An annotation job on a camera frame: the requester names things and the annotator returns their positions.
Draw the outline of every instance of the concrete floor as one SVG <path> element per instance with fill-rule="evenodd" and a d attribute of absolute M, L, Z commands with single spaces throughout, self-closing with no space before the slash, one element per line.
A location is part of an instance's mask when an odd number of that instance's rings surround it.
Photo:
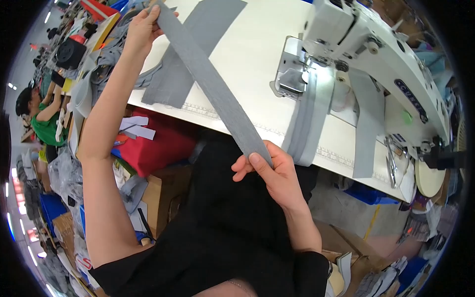
<path fill-rule="evenodd" d="M 333 186 L 334 173 L 320 169 L 317 186 L 309 201 L 314 219 L 353 232 L 364 238 L 376 205 L 368 205 L 336 189 Z M 403 244 L 397 241 L 404 230 L 408 211 L 399 211 L 399 204 L 382 204 L 367 238 L 369 243 L 382 257 L 398 259 L 405 255 L 417 255 L 421 243 L 407 240 Z"/>

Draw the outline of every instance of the woman's left hand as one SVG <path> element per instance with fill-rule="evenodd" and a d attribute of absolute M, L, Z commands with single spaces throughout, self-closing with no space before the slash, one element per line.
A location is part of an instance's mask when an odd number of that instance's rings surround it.
<path fill-rule="evenodd" d="M 153 41 L 163 35 L 156 21 L 160 14 L 160 7 L 155 5 L 150 14 L 147 11 L 148 9 L 142 10 L 129 24 L 123 51 L 132 57 L 145 59 L 152 49 Z"/>

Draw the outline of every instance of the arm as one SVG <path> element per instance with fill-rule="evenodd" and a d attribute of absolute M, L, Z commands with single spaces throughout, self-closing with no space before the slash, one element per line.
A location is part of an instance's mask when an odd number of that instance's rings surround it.
<path fill-rule="evenodd" d="M 123 53 L 91 111 L 77 156 L 83 168 L 87 250 L 93 267 L 141 252 L 112 170 L 110 151 L 130 93 L 158 37 L 152 24 L 160 11 L 140 12 L 130 23 Z"/>
<path fill-rule="evenodd" d="M 52 81 L 49 84 L 48 91 L 46 92 L 46 96 L 43 99 L 43 101 L 41 101 L 41 103 L 43 103 L 44 105 L 49 104 L 49 102 L 51 101 L 51 98 L 53 97 L 53 91 L 54 91 L 55 87 L 56 87 L 56 83 Z"/>
<path fill-rule="evenodd" d="M 249 159 L 240 156 L 231 167 L 238 182 L 253 170 L 266 182 L 271 197 L 282 207 L 289 230 L 290 242 L 297 252 L 322 252 L 322 237 L 314 224 L 310 209 L 302 195 L 292 157 L 280 147 L 264 140 L 272 157 L 274 169 L 257 153 Z"/>
<path fill-rule="evenodd" d="M 36 116 L 37 121 L 41 121 L 41 122 L 49 121 L 50 118 L 54 116 L 55 113 L 58 112 L 59 108 L 61 107 L 61 87 L 56 86 L 55 91 L 56 93 L 53 99 L 53 103 L 51 103 L 48 107 L 46 107 L 45 109 L 43 109 L 42 111 L 38 113 L 38 115 Z"/>

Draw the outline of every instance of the green knob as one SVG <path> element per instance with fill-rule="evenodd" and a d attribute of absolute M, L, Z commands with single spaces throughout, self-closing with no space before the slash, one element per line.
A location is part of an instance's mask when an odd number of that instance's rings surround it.
<path fill-rule="evenodd" d="M 401 113 L 402 119 L 406 125 L 412 124 L 412 116 L 406 110 Z"/>

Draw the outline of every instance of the white table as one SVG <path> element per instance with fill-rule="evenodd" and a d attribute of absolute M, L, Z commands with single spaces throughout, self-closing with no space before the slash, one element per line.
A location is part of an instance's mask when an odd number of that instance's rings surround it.
<path fill-rule="evenodd" d="M 169 7 L 177 6 L 178 19 L 184 22 L 198 0 L 167 0 Z M 280 56 L 287 36 L 298 37 L 311 4 L 301 0 L 246 0 L 247 5 L 231 24 L 209 59 L 240 102 L 262 139 L 281 145 L 292 116 L 295 101 L 276 97 L 269 87 L 275 79 Z M 145 60 L 142 72 L 161 60 L 169 41 L 157 38 Z M 223 133 L 229 131 L 219 119 L 206 96 L 195 83 L 182 109 L 163 104 L 141 102 L 144 90 L 134 90 L 129 104 L 170 115 Z M 403 201 L 399 188 L 392 189 L 386 156 L 388 151 L 375 144 L 372 178 L 357 181 Z M 343 176 L 352 177 L 355 156 L 355 127 L 333 115 L 327 115 L 313 164 Z M 396 158 L 396 165 L 403 167 Z M 400 183 L 403 172 L 396 173 Z"/>

